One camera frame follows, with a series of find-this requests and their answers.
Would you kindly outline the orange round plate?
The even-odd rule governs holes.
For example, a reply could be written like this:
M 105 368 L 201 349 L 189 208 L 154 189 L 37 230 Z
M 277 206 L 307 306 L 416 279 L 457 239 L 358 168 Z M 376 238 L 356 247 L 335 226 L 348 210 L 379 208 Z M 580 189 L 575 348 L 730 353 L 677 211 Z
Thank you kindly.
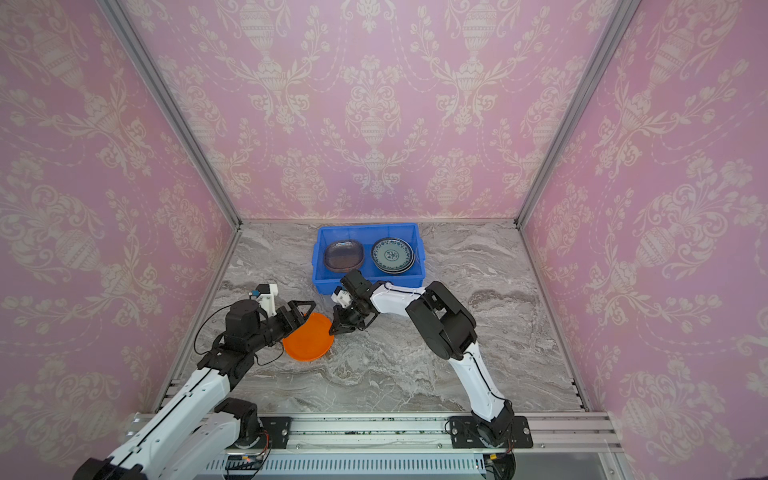
M 286 354 L 299 362 L 320 359 L 331 349 L 335 337 L 329 333 L 331 320 L 314 312 L 299 329 L 283 340 Z

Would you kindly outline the pink glass plate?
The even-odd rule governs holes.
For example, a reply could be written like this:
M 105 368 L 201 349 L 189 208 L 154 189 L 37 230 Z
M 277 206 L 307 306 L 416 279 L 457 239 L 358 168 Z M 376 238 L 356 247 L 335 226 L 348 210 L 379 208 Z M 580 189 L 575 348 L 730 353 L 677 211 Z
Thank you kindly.
M 333 273 L 348 273 L 359 269 L 364 260 L 364 246 L 352 239 L 332 242 L 323 254 L 323 265 Z

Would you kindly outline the teal patterned round plate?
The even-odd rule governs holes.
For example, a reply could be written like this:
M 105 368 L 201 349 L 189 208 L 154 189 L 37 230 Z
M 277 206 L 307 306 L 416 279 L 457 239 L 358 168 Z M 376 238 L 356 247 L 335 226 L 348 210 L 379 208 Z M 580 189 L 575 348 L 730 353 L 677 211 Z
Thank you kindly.
M 373 244 L 371 257 L 382 272 L 398 275 L 409 270 L 415 263 L 415 253 L 405 240 L 388 237 Z

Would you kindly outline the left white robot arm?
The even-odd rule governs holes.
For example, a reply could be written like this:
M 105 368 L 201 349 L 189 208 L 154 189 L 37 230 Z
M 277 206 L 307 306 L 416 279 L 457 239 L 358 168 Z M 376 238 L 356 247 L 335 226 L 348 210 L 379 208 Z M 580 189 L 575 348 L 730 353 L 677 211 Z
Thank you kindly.
M 193 479 L 235 446 L 255 447 L 265 461 L 273 448 L 256 404 L 231 393 L 263 348 L 302 327 L 313 301 L 290 301 L 269 313 L 263 298 L 240 300 L 226 311 L 225 329 L 168 404 L 107 458 L 86 460 L 77 479 Z

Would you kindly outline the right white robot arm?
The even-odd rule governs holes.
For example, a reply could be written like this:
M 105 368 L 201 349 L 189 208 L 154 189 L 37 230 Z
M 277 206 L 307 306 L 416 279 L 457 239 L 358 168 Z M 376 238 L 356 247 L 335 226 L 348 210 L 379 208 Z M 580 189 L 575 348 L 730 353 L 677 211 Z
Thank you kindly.
M 453 368 L 470 401 L 478 436 L 491 447 L 509 447 L 515 413 L 497 388 L 480 351 L 476 320 L 441 282 L 408 288 L 372 283 L 353 270 L 331 295 L 333 321 L 329 333 L 363 331 L 381 315 L 411 320 L 426 346 Z

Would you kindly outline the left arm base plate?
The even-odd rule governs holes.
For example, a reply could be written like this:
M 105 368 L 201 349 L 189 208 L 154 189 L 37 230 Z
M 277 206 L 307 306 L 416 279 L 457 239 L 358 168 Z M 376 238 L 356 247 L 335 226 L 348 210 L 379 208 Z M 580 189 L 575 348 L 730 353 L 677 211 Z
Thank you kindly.
M 289 416 L 260 417 L 260 429 L 252 448 L 258 451 L 285 450 L 288 448 L 292 418 Z

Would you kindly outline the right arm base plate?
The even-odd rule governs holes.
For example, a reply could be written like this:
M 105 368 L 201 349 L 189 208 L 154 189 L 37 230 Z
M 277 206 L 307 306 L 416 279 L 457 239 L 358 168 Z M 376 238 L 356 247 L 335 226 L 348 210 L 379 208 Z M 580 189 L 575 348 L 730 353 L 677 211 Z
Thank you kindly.
M 479 420 L 472 415 L 450 416 L 443 429 L 450 436 L 454 449 L 489 448 L 507 451 L 534 447 L 531 428 L 524 416 L 515 416 L 511 426 L 498 437 L 490 433 L 483 434 Z

